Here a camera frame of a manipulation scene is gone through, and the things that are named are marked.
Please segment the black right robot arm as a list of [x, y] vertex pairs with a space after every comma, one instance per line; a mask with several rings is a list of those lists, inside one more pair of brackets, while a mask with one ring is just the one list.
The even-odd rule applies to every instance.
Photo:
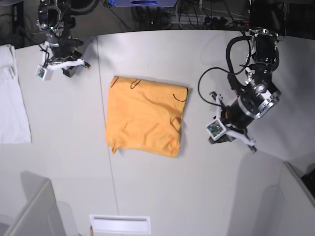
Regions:
[[76, 16], [88, 15], [98, 6], [98, 0], [42, 0], [38, 7], [37, 26], [45, 33], [47, 40], [41, 47], [42, 63], [36, 75], [42, 80], [50, 80], [54, 71], [72, 77], [77, 67], [90, 69], [78, 48], [84, 45], [80, 39], [72, 37], [71, 29], [76, 26]]

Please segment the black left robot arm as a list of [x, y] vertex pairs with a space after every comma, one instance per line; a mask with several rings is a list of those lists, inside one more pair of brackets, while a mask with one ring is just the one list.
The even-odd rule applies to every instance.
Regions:
[[[240, 140], [256, 152], [255, 140], [248, 136], [247, 127], [262, 118], [280, 99], [281, 92], [272, 82], [272, 73], [280, 64], [276, 45], [285, 36], [285, 2], [283, 0], [251, 0], [249, 2], [249, 33], [231, 39], [226, 47], [227, 79], [237, 98], [225, 105], [223, 97], [210, 93], [216, 107], [213, 120], [206, 126], [209, 142], [218, 144]], [[249, 46], [240, 72], [245, 83], [237, 79], [231, 61], [232, 46], [245, 41]]]

